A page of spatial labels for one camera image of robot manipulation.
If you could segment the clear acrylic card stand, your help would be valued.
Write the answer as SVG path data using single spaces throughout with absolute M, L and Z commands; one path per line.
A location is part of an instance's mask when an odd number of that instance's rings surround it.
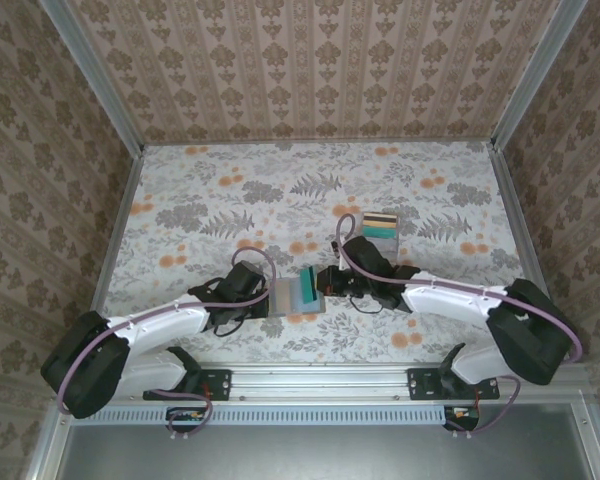
M 388 260 L 396 261 L 399 254 L 399 218 L 394 214 L 365 212 L 362 235 Z

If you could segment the small electronics board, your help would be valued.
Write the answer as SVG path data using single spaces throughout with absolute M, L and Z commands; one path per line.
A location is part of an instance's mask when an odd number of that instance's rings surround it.
M 206 407 L 169 408 L 165 413 L 166 428 L 175 435 L 191 434 L 205 421 Z
M 480 413 L 475 406 L 445 406 L 445 424 L 443 427 L 449 431 L 473 431 L 477 428 Z

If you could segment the grey metal sheet panel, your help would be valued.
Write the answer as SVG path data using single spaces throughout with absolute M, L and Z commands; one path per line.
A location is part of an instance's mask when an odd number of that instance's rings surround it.
M 78 427 L 58 480 L 592 480 L 570 434 L 506 427 Z

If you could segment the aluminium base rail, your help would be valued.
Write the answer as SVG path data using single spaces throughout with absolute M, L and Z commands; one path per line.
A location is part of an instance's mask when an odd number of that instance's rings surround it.
M 575 403 L 588 399 L 592 388 L 581 365 L 559 368 L 546 386 L 525 380 L 514 381 L 509 374 L 495 378 L 497 400 L 411 400 L 407 371 L 437 368 L 432 364 L 205 364 L 202 369 L 232 371 L 231 391 L 226 401 L 215 405 L 384 405 L 410 403 L 425 405 L 504 405 L 510 399 L 520 404 Z

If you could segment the aluminium table edge rail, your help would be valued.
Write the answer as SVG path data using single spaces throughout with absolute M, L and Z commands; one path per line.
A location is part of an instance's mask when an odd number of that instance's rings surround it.
M 548 299 L 548 307 L 539 306 L 539 309 L 553 315 L 559 320 L 564 320 L 564 314 L 557 308 L 549 296 L 504 154 L 491 143 L 488 143 L 487 147 L 525 278 L 538 287 Z
M 134 196 L 138 188 L 144 158 L 142 155 L 132 161 L 129 177 L 123 192 L 121 203 L 118 209 L 114 227 L 111 233 L 109 245 L 106 251 L 104 262 L 100 270 L 96 289 L 93 294 L 91 309 L 99 314 L 103 313 L 104 304 L 110 288 L 111 279 L 115 270 L 115 265 L 121 246 L 122 238 L 130 216 Z

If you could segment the aluminium frame post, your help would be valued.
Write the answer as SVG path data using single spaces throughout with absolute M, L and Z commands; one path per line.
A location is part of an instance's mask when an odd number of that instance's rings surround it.
M 142 155 L 144 141 L 117 93 L 93 43 L 87 38 L 66 0 L 39 0 L 75 63 L 80 68 L 111 124 L 133 158 Z
M 531 56 L 510 101 L 491 135 L 495 150 L 503 150 L 542 82 L 556 61 L 588 0 L 560 0 L 537 48 Z

